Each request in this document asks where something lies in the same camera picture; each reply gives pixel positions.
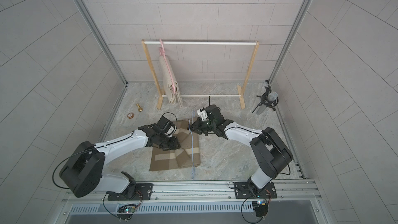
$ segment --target wire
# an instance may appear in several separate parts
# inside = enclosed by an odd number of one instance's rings
[[[65,158],[64,160],[62,160],[62,162],[60,162],[60,163],[55,167],[54,171],[52,172],[52,183],[53,183],[55,186],[57,186],[58,188],[61,188],[61,189],[69,189],[69,188],[61,187],[61,186],[59,186],[59,185],[55,182],[55,180],[54,180],[55,171],[57,170],[57,168],[58,168],[63,162],[65,162],[65,160],[67,160],[67,159],[69,159],[69,158],[71,158],[71,157],[73,157],[73,156],[75,156],[75,155],[78,155],[78,154],[91,152],[92,150],[96,150],[96,148],[92,148],[92,149],[89,149],[89,150],[84,150],[84,151],[82,151],[82,152],[77,152],[77,153],[75,153],[75,154],[73,154],[73,155],[71,155],[71,156]]]
[[[173,133],[171,134],[171,135],[173,135],[173,134],[176,132],[177,127],[178,127],[177,116],[176,116],[174,113],[172,113],[172,112],[165,112],[164,114],[162,114],[162,117],[163,117],[163,115],[165,115],[166,113],[170,113],[170,114],[174,115],[174,117],[176,118],[176,128],[174,129]]]

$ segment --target black cable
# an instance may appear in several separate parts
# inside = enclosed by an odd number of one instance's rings
[[[177,116],[176,116],[174,113],[172,113],[172,112],[165,112],[164,114],[162,114],[162,117],[163,117],[163,115],[165,115],[166,113],[170,113],[170,114],[174,115],[174,117],[176,118],[176,128],[174,129],[173,133],[171,134],[171,135],[173,135],[173,134],[176,132],[177,127],[178,127]]]

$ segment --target mounting plate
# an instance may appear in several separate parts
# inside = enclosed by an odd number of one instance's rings
[[[247,182],[235,182],[234,183],[234,189],[235,189],[235,197],[236,197],[236,199],[246,199],[249,196],[250,196],[249,199],[257,199],[257,197],[252,197],[251,196],[251,193],[249,191]],[[263,192],[260,195],[261,198],[268,198],[269,197],[268,192],[265,191],[265,190],[268,190],[271,193],[271,198],[276,198],[277,197],[276,191],[275,191],[275,186],[274,186],[273,182],[267,183],[264,186],[264,190],[263,190]]]
[[[152,183],[137,183],[135,186],[135,189],[137,191],[140,191],[142,194],[142,201],[147,201],[150,200],[150,196],[152,194]],[[140,200],[140,195],[135,194],[135,196],[131,199],[127,199],[121,194],[110,192],[108,194],[108,201],[139,201]]]

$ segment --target beige towel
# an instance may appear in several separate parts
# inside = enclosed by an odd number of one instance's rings
[[[167,65],[170,68],[171,75],[173,77],[174,81],[174,86],[176,87],[176,94],[173,93],[173,83],[172,83],[172,78],[170,77],[169,70],[167,69]],[[162,70],[163,73],[163,87],[164,91],[167,95],[167,99],[171,104],[175,104],[176,101],[178,101],[180,107],[182,107],[182,98],[181,98],[181,93],[180,89],[178,88],[178,83],[176,81],[176,77],[174,76],[173,69],[170,66],[169,59],[166,56],[166,61],[164,60],[163,56],[159,57],[159,64],[160,64],[160,69]]]
[[[152,148],[152,158],[150,161],[149,171],[155,172],[168,169],[182,169],[186,167],[200,165],[200,150],[199,150],[199,134],[193,132],[193,149],[192,136],[188,130],[188,120],[178,121],[177,130],[173,136],[176,136],[181,148],[178,150],[162,151]]]

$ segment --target clothes rack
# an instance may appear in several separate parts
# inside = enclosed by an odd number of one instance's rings
[[[152,59],[149,55],[149,51],[148,51],[148,47],[147,44],[159,44],[160,42],[158,41],[145,41],[144,39],[141,41],[142,42],[142,47],[144,48],[144,52],[145,55],[147,56],[147,61],[148,61],[148,65],[149,68],[151,70],[152,76],[153,76],[153,80],[155,82],[156,88],[158,90],[158,94],[159,94],[159,99],[158,99],[158,104],[157,104],[157,109],[161,109],[162,108],[162,102],[163,102],[163,97],[166,97],[166,95],[164,94],[164,89],[160,87],[158,78],[156,76],[156,72],[155,69],[153,67],[152,64]],[[239,101],[240,101],[240,107],[241,109],[244,109],[245,106],[245,101],[243,99],[243,95],[245,93],[246,90],[246,85],[247,82],[249,80],[250,77],[250,73],[251,73],[251,68],[253,67],[253,63],[254,60],[256,58],[256,53],[258,50],[258,46],[259,46],[259,42],[184,42],[184,41],[176,41],[176,42],[163,42],[163,44],[192,44],[192,45],[253,45],[254,49],[253,52],[251,53],[251,58],[250,58],[250,62],[248,65],[248,69],[246,72],[246,77],[245,80],[243,82],[243,86],[241,87],[240,85],[237,85],[237,89],[238,89],[238,94],[236,95],[181,95],[181,97],[239,97]]]

